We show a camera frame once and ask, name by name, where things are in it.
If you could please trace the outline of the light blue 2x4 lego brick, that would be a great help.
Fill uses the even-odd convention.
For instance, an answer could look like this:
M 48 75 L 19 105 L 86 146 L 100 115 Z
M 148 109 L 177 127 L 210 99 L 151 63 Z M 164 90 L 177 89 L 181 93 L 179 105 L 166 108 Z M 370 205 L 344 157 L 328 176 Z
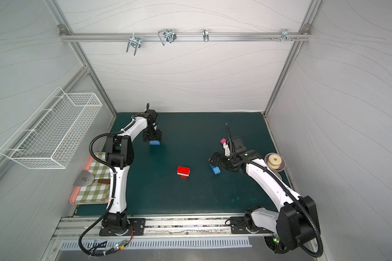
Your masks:
M 149 142 L 150 145 L 160 145 L 160 142 L 158 140 L 152 140 Z

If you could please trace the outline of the red 2x4 lego brick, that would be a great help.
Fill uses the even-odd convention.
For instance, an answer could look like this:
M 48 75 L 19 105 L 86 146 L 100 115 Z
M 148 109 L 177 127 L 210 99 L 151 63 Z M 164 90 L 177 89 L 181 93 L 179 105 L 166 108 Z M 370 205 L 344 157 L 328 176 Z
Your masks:
M 190 168 L 188 167 L 183 167 L 183 166 L 178 166 L 176 173 L 180 176 L 189 176 L 190 174 Z

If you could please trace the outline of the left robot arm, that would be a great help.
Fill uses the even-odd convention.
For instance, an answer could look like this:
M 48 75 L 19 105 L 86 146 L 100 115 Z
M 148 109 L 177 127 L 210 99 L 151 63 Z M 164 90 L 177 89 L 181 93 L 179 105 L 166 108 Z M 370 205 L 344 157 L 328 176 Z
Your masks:
M 131 118 L 131 122 L 120 131 L 110 133 L 106 139 L 105 164 L 110 168 L 110 201 L 102 218 L 102 227 L 121 236 L 129 230 L 127 218 L 127 175 L 135 153 L 133 141 L 140 134 L 147 143 L 161 142 L 162 132 L 157 127 L 158 113 L 146 109 Z

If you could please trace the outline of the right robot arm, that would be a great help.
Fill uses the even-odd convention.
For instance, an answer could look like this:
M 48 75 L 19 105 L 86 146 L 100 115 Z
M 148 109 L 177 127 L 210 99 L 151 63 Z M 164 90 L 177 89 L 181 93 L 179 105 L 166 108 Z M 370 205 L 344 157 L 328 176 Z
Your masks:
M 222 139 L 223 153 L 215 152 L 209 162 L 212 169 L 242 172 L 249 176 L 269 196 L 276 207 L 269 211 L 264 207 L 252 207 L 243 217 L 231 217 L 226 225 L 233 234 L 268 233 L 267 246 L 274 253 L 287 253 L 301 248 L 313 257 L 321 257 L 323 243 L 318 211 L 314 200 L 292 190 L 280 178 L 279 173 L 268 165 L 266 159 L 255 150 L 247 150 L 240 137 Z

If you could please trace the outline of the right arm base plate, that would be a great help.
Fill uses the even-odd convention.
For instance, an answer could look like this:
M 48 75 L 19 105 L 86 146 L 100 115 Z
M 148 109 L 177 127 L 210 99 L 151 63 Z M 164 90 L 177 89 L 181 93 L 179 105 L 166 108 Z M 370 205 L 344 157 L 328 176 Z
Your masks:
M 249 216 L 232 216 L 225 221 L 232 234 L 273 234 L 265 228 L 256 226 Z

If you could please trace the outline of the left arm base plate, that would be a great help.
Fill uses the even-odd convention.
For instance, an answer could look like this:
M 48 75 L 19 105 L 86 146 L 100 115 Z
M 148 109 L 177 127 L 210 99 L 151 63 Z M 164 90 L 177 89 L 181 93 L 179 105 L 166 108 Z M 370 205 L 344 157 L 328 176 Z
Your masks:
M 102 225 L 100 228 L 100 237 L 112 236 L 142 236 L 145 228 L 145 218 L 128 218 L 128 228 L 120 228 L 110 225 Z

